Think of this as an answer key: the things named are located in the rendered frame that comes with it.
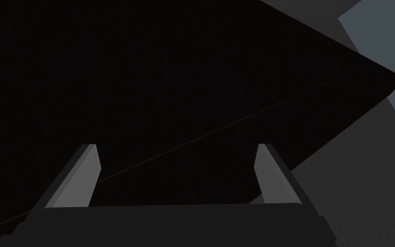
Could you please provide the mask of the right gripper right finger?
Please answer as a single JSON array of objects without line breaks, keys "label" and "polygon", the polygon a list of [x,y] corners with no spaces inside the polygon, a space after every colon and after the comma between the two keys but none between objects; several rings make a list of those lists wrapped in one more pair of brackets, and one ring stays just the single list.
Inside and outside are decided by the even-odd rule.
[{"label": "right gripper right finger", "polygon": [[297,203],[315,210],[300,183],[271,144],[259,144],[254,170],[261,194],[254,204]]}]

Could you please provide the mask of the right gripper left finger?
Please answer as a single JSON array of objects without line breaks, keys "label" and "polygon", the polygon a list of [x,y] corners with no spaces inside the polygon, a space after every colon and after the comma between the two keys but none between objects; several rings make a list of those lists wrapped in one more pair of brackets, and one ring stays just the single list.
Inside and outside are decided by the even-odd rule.
[{"label": "right gripper left finger", "polygon": [[38,214],[47,208],[89,206],[100,172],[97,146],[81,145],[29,215]]}]

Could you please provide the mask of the black cabinet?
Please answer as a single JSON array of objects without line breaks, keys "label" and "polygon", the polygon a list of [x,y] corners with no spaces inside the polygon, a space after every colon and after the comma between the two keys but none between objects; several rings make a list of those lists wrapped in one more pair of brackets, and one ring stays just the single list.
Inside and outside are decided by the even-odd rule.
[{"label": "black cabinet", "polygon": [[260,143],[293,169],[394,90],[261,0],[0,0],[0,234],[82,144],[92,205],[247,202]]}]

